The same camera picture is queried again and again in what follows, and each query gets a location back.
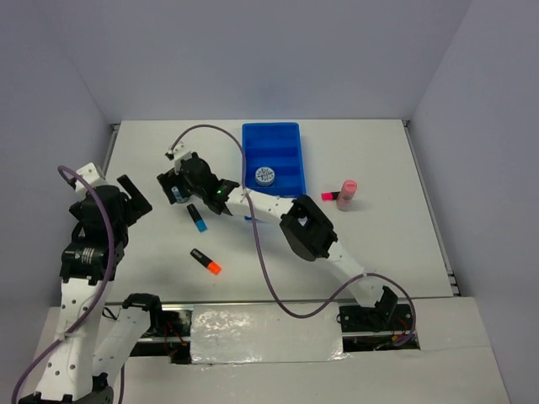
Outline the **blue patterned jar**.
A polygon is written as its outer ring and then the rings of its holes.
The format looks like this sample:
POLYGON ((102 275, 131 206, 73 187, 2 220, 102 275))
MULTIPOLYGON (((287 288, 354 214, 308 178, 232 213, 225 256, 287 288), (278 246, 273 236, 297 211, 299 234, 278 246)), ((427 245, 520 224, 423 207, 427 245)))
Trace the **blue patterned jar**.
POLYGON ((269 187, 274 184, 276 173, 272 167, 258 167, 255 171, 254 178, 258 186, 269 187))
POLYGON ((184 204, 184 203, 188 202, 189 199, 190 199, 189 196, 184 195, 184 194, 181 192, 181 190, 180 190, 178 187, 176 187, 176 186, 173 186, 173 187, 171 188, 171 191, 172 191, 172 193, 173 193, 173 196, 174 196, 175 201, 176 201, 177 204, 184 204))

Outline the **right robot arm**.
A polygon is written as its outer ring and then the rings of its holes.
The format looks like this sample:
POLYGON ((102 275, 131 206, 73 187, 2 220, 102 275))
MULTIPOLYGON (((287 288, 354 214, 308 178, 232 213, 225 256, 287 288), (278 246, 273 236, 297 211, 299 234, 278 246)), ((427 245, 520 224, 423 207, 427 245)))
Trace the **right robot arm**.
POLYGON ((195 196, 217 215, 248 216, 252 220, 255 249, 264 281, 275 303, 291 317, 307 319, 323 311, 342 291, 349 290, 358 303, 370 291, 362 283, 368 278, 387 280, 369 273, 358 264, 339 240, 334 225, 309 196, 283 198, 264 194, 226 179, 219 179, 208 163, 194 151, 172 150, 165 153, 173 168, 157 176, 169 203, 178 197, 195 196), (299 314, 288 309, 278 297, 265 267, 259 240, 259 222, 278 226, 297 257, 307 261, 323 260, 333 276, 342 282, 326 301, 311 313, 299 314))

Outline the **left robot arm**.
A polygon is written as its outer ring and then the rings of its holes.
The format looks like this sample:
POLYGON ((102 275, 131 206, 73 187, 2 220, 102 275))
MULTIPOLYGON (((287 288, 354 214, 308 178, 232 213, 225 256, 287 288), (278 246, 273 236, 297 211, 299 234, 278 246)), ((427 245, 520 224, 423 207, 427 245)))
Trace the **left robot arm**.
POLYGON ((92 169, 67 181, 80 194, 69 211, 77 219, 61 255, 61 307, 56 336, 20 376, 13 403, 111 403, 114 385, 143 334, 165 324, 158 296, 133 293, 122 303, 103 341, 99 325, 116 269, 125 255, 128 230, 152 206, 131 179, 115 185, 92 169))

